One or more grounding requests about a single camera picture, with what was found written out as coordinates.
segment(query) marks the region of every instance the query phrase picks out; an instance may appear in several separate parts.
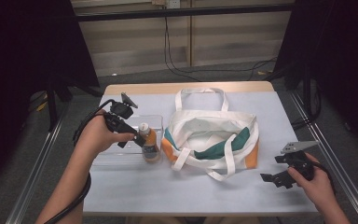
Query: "plastic bottle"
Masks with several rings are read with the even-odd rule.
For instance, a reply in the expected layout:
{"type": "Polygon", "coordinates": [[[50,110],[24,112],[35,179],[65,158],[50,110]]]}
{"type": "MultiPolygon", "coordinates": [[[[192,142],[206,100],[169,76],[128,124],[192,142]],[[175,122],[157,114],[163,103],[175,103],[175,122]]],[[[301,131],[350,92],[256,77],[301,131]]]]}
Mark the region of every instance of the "plastic bottle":
{"type": "Polygon", "coordinates": [[[139,134],[146,140],[145,145],[142,147],[144,159],[147,162],[156,162],[159,160],[159,148],[157,145],[156,132],[149,127],[147,123],[139,125],[139,134]]]}

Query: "transparent tray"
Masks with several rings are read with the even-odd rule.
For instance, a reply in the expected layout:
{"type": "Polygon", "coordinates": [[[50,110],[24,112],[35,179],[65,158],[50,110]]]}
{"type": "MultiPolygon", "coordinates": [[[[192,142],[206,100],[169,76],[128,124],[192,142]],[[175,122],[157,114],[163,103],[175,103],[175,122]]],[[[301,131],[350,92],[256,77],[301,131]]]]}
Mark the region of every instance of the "transparent tray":
{"type": "Polygon", "coordinates": [[[93,162],[93,166],[133,166],[150,165],[162,162],[163,153],[161,153],[161,139],[163,135],[162,116],[160,115],[142,115],[131,116],[125,120],[136,131],[139,130],[141,123],[148,123],[149,127],[154,129],[157,135],[157,144],[159,148],[159,158],[154,162],[147,162],[144,159],[141,147],[130,141],[123,148],[114,143],[106,151],[101,152],[93,162]]]}

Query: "bottle label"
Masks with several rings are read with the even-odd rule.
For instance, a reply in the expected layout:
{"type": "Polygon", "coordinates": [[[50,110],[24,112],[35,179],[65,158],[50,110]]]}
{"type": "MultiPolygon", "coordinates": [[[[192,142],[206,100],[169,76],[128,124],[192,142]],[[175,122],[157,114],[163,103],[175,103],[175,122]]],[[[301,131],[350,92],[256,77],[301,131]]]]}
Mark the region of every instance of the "bottle label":
{"type": "Polygon", "coordinates": [[[156,146],[143,146],[142,151],[144,153],[145,158],[147,159],[153,159],[158,155],[156,146]]]}

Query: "bottle cap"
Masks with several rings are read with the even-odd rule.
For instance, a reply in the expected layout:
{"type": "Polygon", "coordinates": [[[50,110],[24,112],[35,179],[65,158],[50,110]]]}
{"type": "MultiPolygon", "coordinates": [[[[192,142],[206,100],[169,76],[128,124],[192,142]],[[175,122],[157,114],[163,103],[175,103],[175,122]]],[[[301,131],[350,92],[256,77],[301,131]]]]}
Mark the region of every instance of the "bottle cap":
{"type": "Polygon", "coordinates": [[[139,134],[140,134],[140,135],[148,134],[149,131],[150,131],[149,124],[147,124],[147,123],[141,123],[141,124],[139,125],[139,134]]]}

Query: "canvas bag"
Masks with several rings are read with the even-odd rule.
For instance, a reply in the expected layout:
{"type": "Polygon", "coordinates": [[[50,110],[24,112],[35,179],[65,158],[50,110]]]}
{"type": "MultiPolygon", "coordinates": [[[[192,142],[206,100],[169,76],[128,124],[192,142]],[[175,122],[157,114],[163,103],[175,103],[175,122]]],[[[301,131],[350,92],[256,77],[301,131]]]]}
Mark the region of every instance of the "canvas bag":
{"type": "Polygon", "coordinates": [[[217,88],[182,89],[175,95],[175,106],[176,111],[161,141],[162,149],[173,163],[173,170],[179,171],[188,164],[223,181],[234,175],[236,169],[257,166],[259,131],[256,115],[228,111],[224,91],[217,88]],[[182,108],[182,96],[207,92],[220,93],[223,98],[220,111],[182,108]],[[216,170],[227,173],[222,175],[216,170]]]}

